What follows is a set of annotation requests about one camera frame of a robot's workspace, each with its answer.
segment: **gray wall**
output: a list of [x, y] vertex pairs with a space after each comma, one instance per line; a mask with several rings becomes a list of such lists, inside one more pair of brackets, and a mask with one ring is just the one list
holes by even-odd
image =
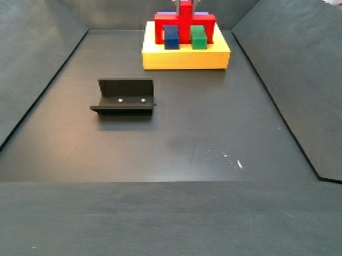
[[324, 178], [342, 180], [342, 12], [261, 0], [233, 32]]
[[[157, 11], [175, 9], [171, 0], [59, 0], [91, 29], [145, 29]], [[218, 17], [230, 29], [259, 0], [203, 0], [198, 10]]]
[[0, 146], [86, 32], [58, 1], [0, 0]]

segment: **toy block structure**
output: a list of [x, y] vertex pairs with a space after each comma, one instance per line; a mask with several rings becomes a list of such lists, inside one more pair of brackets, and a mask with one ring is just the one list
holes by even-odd
[[191, 0], [178, 2], [178, 12], [158, 12], [147, 22], [145, 69], [226, 69], [231, 51], [215, 16], [195, 12]]

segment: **black metal bracket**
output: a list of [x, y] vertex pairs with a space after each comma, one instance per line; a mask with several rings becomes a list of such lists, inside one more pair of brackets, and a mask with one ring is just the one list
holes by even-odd
[[91, 110], [99, 114], [154, 111], [154, 80], [99, 79], [102, 100]]

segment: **blue block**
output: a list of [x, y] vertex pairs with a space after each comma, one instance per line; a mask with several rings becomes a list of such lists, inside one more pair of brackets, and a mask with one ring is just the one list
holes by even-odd
[[165, 49], [166, 50], [179, 49], [178, 26], [165, 26]]
[[209, 15], [209, 12], [195, 12], [195, 15]]
[[177, 14], [177, 12], [158, 12], [157, 14], [167, 14], [167, 15], [171, 15], [171, 14]]

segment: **gray floor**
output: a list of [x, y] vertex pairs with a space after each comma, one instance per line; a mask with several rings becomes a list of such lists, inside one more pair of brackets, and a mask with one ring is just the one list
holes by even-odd
[[3, 183], [0, 254], [338, 256], [341, 193], [318, 182]]
[[[317, 181], [230, 32], [227, 71], [142, 69], [139, 31], [91, 31], [0, 153], [0, 181]], [[100, 118], [99, 78], [155, 81], [150, 118]]]

